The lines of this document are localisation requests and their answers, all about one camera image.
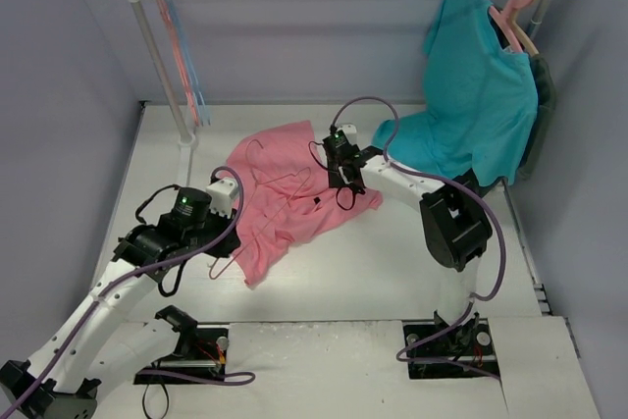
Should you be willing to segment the thick pink hanger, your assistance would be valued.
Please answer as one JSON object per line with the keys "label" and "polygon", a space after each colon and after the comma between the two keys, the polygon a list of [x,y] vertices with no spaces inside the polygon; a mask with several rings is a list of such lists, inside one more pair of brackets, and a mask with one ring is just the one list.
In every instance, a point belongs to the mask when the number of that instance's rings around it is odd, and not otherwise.
{"label": "thick pink hanger", "polygon": [[516,18],[522,9],[528,7],[534,1],[535,0],[507,0],[501,10],[495,6],[491,6],[488,10],[489,16],[503,33],[511,51],[514,53],[523,52],[519,38],[515,33],[514,27]]}

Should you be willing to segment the teal t shirt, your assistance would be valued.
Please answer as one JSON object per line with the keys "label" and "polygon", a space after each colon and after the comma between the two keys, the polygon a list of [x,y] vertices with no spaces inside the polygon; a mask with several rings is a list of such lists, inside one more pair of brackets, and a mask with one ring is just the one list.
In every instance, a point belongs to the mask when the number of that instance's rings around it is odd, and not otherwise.
{"label": "teal t shirt", "polygon": [[382,122],[372,143],[394,160],[449,179],[514,182],[538,94],[526,53],[499,43],[490,0],[443,0],[423,44],[426,109]]}

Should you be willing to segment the thick beige hanger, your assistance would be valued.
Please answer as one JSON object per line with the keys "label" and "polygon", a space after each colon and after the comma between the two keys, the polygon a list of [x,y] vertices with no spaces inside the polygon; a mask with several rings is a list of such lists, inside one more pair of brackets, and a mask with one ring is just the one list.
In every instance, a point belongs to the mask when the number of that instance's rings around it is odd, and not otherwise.
{"label": "thick beige hanger", "polygon": [[518,15],[521,10],[534,4],[537,0],[512,0],[511,8],[508,14],[508,23],[523,50],[530,56],[539,54],[538,48],[534,45],[528,34],[517,23]]}

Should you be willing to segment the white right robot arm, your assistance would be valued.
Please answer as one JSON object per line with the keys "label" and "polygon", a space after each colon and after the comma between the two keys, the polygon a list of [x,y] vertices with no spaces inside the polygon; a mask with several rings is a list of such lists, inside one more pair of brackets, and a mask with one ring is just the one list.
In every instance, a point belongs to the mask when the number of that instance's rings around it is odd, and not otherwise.
{"label": "white right robot arm", "polygon": [[381,149],[360,148],[353,125],[332,127],[323,148],[331,188],[347,190],[352,198],[378,191],[421,216],[427,250],[440,270],[434,339],[440,349],[456,352],[470,338],[464,322],[473,312],[479,262],[493,235],[485,211],[450,184],[392,168]]}

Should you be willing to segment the dark green garment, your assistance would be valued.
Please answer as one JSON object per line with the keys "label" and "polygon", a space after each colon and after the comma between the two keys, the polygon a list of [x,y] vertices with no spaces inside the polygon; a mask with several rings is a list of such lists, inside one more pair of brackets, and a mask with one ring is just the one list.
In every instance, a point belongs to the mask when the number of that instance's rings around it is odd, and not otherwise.
{"label": "dark green garment", "polygon": [[480,143],[472,150],[468,170],[454,178],[480,196],[500,182],[512,185],[529,180],[543,150],[557,105],[557,91],[542,54],[532,55],[529,65],[536,89],[536,114],[518,107],[504,118],[483,121]]}

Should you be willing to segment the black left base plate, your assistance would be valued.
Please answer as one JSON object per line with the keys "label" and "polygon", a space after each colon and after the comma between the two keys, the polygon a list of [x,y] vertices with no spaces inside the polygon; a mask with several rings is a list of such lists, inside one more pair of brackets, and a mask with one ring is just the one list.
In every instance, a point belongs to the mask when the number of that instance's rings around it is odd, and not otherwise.
{"label": "black left base plate", "polygon": [[201,325],[196,335],[197,340],[187,354],[183,356],[171,354],[152,362],[145,367],[147,374],[137,374],[132,383],[136,386],[197,385],[191,380],[155,374],[156,370],[224,383],[229,327],[227,325]]}

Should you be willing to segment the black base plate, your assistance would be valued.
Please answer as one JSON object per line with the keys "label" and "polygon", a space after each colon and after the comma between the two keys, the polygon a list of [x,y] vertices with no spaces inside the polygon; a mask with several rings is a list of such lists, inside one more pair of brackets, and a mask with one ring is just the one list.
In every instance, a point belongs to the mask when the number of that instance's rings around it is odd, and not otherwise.
{"label": "black base plate", "polygon": [[187,354],[183,356],[171,354],[152,362],[145,367],[147,374],[137,374],[132,383],[136,386],[197,385],[191,380],[155,374],[156,370],[224,383],[229,327],[227,325],[201,325],[196,335],[197,340]]}
{"label": "black base plate", "polygon": [[489,323],[479,319],[455,332],[409,350],[402,355],[411,381],[500,378],[497,352]]}

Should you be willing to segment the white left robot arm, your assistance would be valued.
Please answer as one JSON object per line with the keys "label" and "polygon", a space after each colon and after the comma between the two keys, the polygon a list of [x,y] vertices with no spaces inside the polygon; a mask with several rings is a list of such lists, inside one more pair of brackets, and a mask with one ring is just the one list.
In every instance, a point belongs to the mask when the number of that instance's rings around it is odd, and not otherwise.
{"label": "white left robot arm", "polygon": [[57,333],[25,361],[1,368],[1,389],[12,402],[5,417],[90,418],[119,385],[150,363],[188,358],[196,321],[174,305],[115,345],[109,339],[168,272],[197,254],[226,257],[239,246],[236,222],[241,185],[214,178],[206,189],[181,187],[157,224],[140,223],[120,238],[100,280]]}

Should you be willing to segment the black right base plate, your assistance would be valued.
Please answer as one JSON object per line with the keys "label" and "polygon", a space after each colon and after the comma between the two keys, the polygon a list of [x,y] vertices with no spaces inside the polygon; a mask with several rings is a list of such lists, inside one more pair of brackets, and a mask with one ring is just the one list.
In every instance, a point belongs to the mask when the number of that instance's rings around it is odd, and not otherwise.
{"label": "black right base plate", "polygon": [[497,352],[489,323],[479,319],[455,332],[409,350],[402,355],[411,381],[500,378]]}

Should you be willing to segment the pink t shirt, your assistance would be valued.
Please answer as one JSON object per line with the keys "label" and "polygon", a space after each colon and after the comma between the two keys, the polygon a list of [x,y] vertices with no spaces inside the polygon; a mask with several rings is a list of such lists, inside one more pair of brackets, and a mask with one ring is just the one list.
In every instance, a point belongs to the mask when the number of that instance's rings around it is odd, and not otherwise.
{"label": "pink t shirt", "polygon": [[236,227],[241,249],[234,260],[244,283],[261,283],[288,250],[334,230],[383,203],[375,190],[353,197],[328,184],[309,145],[309,121],[282,125],[243,139],[227,158],[244,187],[243,215]]}

